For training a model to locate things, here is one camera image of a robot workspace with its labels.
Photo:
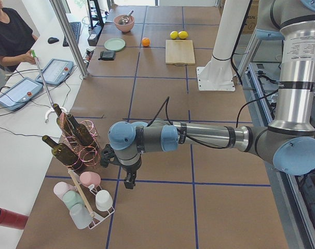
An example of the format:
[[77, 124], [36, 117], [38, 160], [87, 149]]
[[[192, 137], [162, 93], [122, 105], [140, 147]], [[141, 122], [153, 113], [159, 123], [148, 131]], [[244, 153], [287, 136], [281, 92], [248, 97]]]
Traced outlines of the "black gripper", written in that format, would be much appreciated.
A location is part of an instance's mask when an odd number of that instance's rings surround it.
[[126, 189], [133, 189], [135, 186], [135, 179], [137, 170], [141, 167], [141, 162], [137, 162], [133, 165], [122, 165], [122, 169], [126, 171], [126, 177], [124, 178], [124, 185]]

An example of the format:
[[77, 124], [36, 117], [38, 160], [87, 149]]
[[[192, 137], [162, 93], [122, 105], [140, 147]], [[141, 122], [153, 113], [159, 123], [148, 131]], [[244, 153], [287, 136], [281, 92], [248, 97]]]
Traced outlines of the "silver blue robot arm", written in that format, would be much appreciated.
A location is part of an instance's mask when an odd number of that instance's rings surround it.
[[315, 1], [260, 1], [256, 32], [260, 39], [282, 39], [277, 110], [266, 127], [227, 127], [171, 122], [125, 121], [108, 131], [113, 163], [127, 173], [125, 187], [135, 185], [141, 155], [173, 151], [184, 143], [251, 153], [289, 175], [315, 169], [315, 129], [310, 124], [315, 92]]

